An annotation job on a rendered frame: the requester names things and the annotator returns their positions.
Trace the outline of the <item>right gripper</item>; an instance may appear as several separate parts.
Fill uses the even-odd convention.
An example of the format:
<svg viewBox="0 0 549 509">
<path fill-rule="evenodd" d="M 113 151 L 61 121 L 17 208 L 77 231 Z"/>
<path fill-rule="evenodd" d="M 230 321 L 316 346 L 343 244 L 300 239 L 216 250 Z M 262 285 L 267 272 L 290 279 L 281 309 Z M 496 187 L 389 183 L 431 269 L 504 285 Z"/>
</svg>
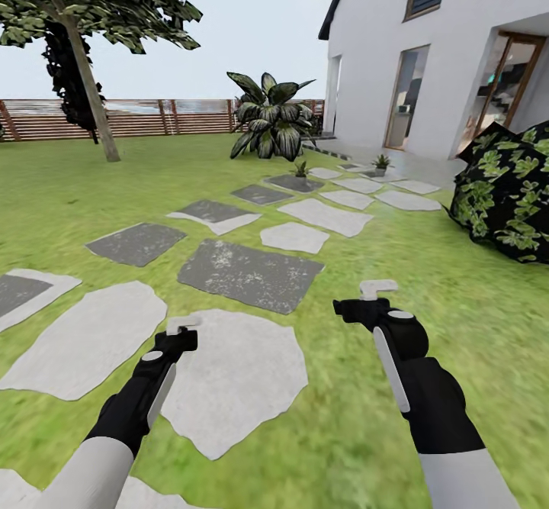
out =
<svg viewBox="0 0 549 509">
<path fill-rule="evenodd" d="M 361 322 L 366 327 L 366 314 L 372 308 L 388 308 L 390 301 L 387 298 L 378 298 L 376 301 L 361 301 L 360 299 L 347 299 L 333 301 L 335 313 L 341 315 L 346 324 Z"/>
</svg>

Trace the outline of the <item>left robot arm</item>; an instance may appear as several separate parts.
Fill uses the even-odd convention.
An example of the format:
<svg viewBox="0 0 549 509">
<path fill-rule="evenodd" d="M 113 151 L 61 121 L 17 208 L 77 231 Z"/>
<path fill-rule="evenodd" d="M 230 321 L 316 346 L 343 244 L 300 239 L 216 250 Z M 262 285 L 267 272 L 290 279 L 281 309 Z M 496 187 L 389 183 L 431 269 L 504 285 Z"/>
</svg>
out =
<svg viewBox="0 0 549 509">
<path fill-rule="evenodd" d="M 31 509 L 115 509 L 143 437 L 158 417 L 183 352 L 195 351 L 202 316 L 170 317 L 154 334 L 132 378 L 101 409 L 98 422 Z"/>
</svg>

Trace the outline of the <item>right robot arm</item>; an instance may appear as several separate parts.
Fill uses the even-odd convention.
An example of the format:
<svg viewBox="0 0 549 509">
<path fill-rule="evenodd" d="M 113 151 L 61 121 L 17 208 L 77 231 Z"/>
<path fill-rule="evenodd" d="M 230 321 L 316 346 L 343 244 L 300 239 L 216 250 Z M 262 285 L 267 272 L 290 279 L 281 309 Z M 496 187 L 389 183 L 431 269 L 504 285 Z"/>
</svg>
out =
<svg viewBox="0 0 549 509">
<path fill-rule="evenodd" d="M 393 280 L 366 280 L 360 299 L 333 301 L 346 324 L 373 333 L 394 397 L 409 421 L 434 509 L 521 509 L 467 416 L 457 379 L 435 357 L 416 316 L 392 308 L 377 292 L 393 292 Z"/>
</svg>

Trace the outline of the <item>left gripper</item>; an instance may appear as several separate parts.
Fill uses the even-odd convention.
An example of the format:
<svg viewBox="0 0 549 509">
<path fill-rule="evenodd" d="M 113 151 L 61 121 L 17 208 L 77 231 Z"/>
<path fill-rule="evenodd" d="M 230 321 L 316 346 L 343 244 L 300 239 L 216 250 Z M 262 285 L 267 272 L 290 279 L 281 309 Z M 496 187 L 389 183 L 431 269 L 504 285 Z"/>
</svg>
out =
<svg viewBox="0 0 549 509">
<path fill-rule="evenodd" d="M 177 335 L 167 336 L 166 332 L 154 334 L 155 346 L 160 346 L 163 343 L 174 343 L 179 348 L 179 357 L 183 352 L 195 351 L 197 348 L 198 333 L 196 330 L 189 330 L 190 326 L 182 328 Z"/>
</svg>

